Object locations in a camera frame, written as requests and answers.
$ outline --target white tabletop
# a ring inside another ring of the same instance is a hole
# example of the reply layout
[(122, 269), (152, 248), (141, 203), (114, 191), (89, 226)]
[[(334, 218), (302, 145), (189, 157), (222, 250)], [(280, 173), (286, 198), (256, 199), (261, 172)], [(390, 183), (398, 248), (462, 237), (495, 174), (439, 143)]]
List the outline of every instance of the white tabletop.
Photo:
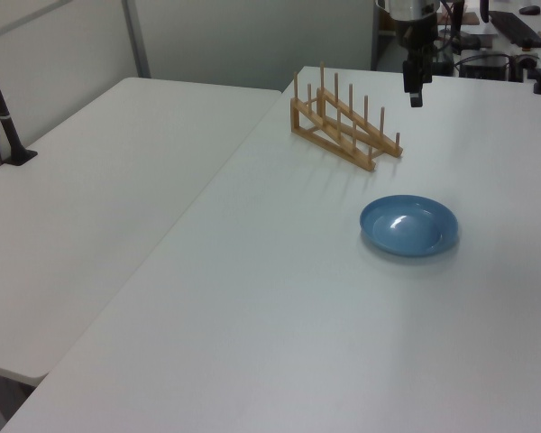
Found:
[[(340, 82), (385, 102), (403, 157), (369, 173), (298, 138), (288, 89), (4, 433), (541, 432), (541, 97)], [(443, 202), (458, 245), (366, 244), (389, 194)]]
[(0, 374), (38, 383), (279, 92), (129, 78), (0, 168)]

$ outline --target computer mouse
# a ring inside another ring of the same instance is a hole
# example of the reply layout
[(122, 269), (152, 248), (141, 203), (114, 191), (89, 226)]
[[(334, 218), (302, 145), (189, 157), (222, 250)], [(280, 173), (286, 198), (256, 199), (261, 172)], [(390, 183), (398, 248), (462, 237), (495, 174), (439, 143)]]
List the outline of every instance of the computer mouse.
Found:
[(541, 8), (539, 6), (525, 6), (519, 9), (519, 13), (522, 15), (539, 15), (541, 14)]

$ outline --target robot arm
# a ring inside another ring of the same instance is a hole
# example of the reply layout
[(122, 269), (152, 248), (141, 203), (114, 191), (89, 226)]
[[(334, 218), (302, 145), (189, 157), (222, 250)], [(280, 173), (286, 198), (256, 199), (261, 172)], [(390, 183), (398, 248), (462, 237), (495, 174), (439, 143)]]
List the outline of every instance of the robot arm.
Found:
[[(423, 84), (432, 81), (433, 58), (438, 37), (436, 12), (443, 0), (376, 0), (377, 6), (395, 22), (399, 45), (407, 49), (403, 62), (403, 83), (411, 106), (423, 106)], [(460, 27), (464, 0), (453, 0), (454, 26)], [(480, 0), (481, 18), (489, 21), (489, 0)]]

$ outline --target wooden peg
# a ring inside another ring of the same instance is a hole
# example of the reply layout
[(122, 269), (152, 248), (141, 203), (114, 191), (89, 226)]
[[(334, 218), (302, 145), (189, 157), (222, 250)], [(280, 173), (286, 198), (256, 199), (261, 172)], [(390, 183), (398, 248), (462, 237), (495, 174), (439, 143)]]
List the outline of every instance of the wooden peg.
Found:
[(325, 63), (321, 61), (321, 90), (325, 90)]
[(339, 103), (339, 74), (335, 73), (335, 102)]
[(349, 112), (353, 115), (353, 85), (349, 84)]
[(298, 99), (298, 73), (295, 72), (295, 99)]
[(357, 148), (357, 122), (353, 120), (353, 150)]
[(336, 108), (336, 134), (341, 137), (341, 107)]
[(308, 112), (313, 112), (313, 95), (312, 90), (310, 88), (310, 83), (307, 84), (307, 92), (308, 92)]
[(385, 107), (382, 106), (381, 107), (381, 127), (379, 128), (379, 135), (381, 137), (383, 136), (382, 128), (383, 128), (384, 125), (385, 125)]

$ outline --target blue bowl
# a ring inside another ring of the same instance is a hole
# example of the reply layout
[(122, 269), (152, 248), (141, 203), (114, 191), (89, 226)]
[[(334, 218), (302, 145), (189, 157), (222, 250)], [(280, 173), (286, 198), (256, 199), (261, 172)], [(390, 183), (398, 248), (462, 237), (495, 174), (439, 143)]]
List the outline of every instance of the blue bowl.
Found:
[(381, 250), (420, 257), (451, 248), (459, 225), (453, 212), (430, 198), (388, 196), (362, 211), (361, 229)]

